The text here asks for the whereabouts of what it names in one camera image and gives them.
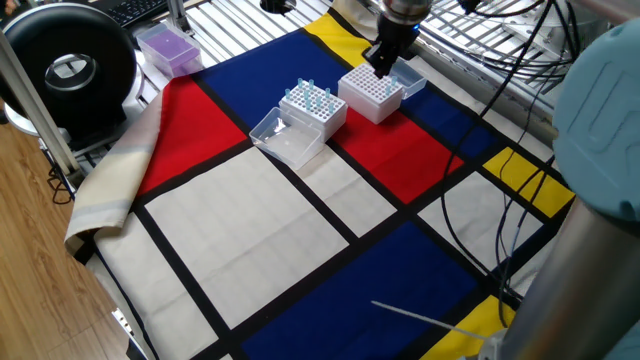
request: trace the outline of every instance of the black round device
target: black round device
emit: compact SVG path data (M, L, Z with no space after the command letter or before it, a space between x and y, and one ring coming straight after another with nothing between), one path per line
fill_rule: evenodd
M84 5L46 5L16 18L5 35L56 125L74 142L104 136L125 119L135 53L109 16ZM56 70L60 63L68 64L67 74ZM25 115L1 79L0 97Z

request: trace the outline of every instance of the blue square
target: blue square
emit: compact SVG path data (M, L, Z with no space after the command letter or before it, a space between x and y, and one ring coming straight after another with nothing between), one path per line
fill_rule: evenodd
M231 109L253 128L298 78L314 79L321 89L338 92L347 69L298 30L198 73Z
M251 359L390 359L431 325L372 300L439 319L476 285L406 223L242 346Z
M434 129L452 146L456 146L474 124L467 114L426 87L410 97L402 107L416 120ZM467 136L460 150L475 158L495 144L498 139L482 126L476 126Z

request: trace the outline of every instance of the computer keyboard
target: computer keyboard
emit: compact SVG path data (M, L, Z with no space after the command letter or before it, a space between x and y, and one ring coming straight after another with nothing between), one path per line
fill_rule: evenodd
M120 26L126 27L139 20L146 20L167 9L167 0L125 0L107 10Z

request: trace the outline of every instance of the yellow stripe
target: yellow stripe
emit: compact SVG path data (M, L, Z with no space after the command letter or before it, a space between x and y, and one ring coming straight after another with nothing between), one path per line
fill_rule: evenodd
M506 148L502 150L498 155L484 164L485 169L491 171L493 175L500 178L500 169L502 165L509 159L509 156L513 153L513 150ZM531 176L538 168L525 160L517 153L513 154L511 160L502 171L502 181L511 187L513 190L518 190L522 184ZM533 193L535 192L540 180L542 179L542 172L527 184L522 189L520 195L525 199L531 200ZM559 182L553 178L547 176L540 189L540 193L536 196L536 200L533 205L540 209L548 217L553 217L563 206L567 204L574 194L566 187L562 186Z
M508 305L504 305L503 309L505 320L510 324L515 312ZM498 316L498 299L489 296L456 327L482 336L490 336L503 329ZM458 360L463 356L477 355L480 347L482 347L482 340L450 331L420 360Z
M305 30L319 37L329 49L353 67L365 61L361 54L371 46L367 40L351 35L329 14L324 14L320 19L305 26Z

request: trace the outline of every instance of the fabric mat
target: fabric mat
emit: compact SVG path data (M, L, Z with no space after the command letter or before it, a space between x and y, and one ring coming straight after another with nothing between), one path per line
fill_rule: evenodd
M305 29L174 79L86 179L67 249L109 291L149 358L458 359L481 345L371 300L482 335L500 328L498 284L444 225L444 168L478 124L446 198L461 241L496 273L504 196L514 199L510 248L540 178L531 191L516 189L535 169L549 174L512 260L514 272L526 272L573 198L543 160L430 83L380 125L349 109L298 171L248 139L298 78L336 94L368 45L331 9Z

